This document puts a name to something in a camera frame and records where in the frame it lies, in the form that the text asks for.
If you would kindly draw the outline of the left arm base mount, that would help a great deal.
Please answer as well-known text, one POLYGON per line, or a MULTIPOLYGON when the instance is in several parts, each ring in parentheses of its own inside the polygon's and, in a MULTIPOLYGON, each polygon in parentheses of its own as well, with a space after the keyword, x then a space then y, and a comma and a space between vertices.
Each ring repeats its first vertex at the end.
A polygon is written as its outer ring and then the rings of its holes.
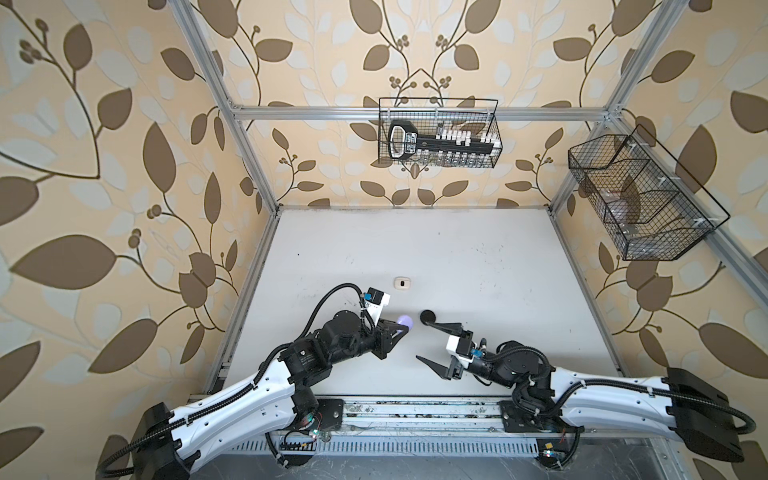
POLYGON ((265 435, 269 451, 283 468, 306 464, 321 443, 340 429, 345 402, 340 398, 321 398, 318 405, 283 430, 265 435))

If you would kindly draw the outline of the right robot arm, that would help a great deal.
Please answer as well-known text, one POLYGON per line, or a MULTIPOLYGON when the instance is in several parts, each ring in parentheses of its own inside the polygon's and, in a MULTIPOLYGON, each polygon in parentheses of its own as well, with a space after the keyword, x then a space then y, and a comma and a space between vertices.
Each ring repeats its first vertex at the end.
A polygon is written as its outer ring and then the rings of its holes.
POLYGON ((586 429, 645 432, 681 441, 714 460, 741 463, 741 437, 757 424, 733 408, 727 395, 693 373, 669 367, 663 376, 617 378, 554 366, 540 350, 509 340, 495 350, 474 342, 460 323, 440 323, 431 310, 423 325, 448 336, 449 365, 424 363, 445 380, 469 374, 485 386, 507 389, 501 412, 515 426, 580 436, 586 429))

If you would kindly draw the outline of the black round charging case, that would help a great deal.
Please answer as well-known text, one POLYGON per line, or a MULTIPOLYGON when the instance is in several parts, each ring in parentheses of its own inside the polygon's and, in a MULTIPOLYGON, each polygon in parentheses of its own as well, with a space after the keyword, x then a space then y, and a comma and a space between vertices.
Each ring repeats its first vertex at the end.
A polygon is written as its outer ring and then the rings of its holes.
POLYGON ((436 322, 436 314, 432 310, 423 310, 419 314, 419 320, 424 325, 433 325, 436 322))

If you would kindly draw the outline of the cream earbud charging case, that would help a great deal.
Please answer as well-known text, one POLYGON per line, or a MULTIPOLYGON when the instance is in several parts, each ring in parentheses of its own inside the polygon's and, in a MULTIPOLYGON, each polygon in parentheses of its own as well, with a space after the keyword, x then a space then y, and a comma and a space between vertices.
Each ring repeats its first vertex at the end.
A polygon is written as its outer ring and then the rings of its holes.
POLYGON ((393 282, 394 288, 402 291, 410 289, 411 285, 412 285, 411 279, 403 276, 396 277, 393 282))

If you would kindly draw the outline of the purple round charging case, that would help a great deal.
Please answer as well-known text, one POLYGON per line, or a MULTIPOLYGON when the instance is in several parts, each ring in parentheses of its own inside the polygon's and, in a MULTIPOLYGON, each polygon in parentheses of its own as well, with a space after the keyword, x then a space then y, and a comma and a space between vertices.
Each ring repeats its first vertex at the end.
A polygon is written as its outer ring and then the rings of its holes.
POLYGON ((398 317, 396 323, 411 330, 413 328, 413 319, 408 315, 401 315, 398 317))

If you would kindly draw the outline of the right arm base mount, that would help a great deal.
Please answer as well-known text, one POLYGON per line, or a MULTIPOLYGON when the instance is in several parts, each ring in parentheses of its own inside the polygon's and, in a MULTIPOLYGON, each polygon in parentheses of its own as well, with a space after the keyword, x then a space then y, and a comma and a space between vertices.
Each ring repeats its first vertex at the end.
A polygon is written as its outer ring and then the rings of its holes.
POLYGON ((516 406, 512 400, 498 403, 505 433, 541 433, 547 438, 536 440, 536 462, 547 470, 564 470, 576 455, 584 433, 583 427, 572 426, 560 417, 536 416, 516 406))

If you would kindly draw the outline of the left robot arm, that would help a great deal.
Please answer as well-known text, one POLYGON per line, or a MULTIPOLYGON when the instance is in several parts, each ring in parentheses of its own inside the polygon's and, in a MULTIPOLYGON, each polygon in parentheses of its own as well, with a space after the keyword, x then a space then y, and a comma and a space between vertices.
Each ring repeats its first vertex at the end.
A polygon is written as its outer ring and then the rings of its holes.
POLYGON ((382 318, 388 294, 353 283, 333 287, 357 296, 355 311, 341 310, 322 327, 305 325, 292 342, 275 347, 255 374, 201 400, 147 409, 133 440, 106 456, 99 479, 188 479, 232 447, 275 431, 313 431, 323 421, 314 385, 334 365, 372 354, 380 360, 413 326, 412 318, 382 318))

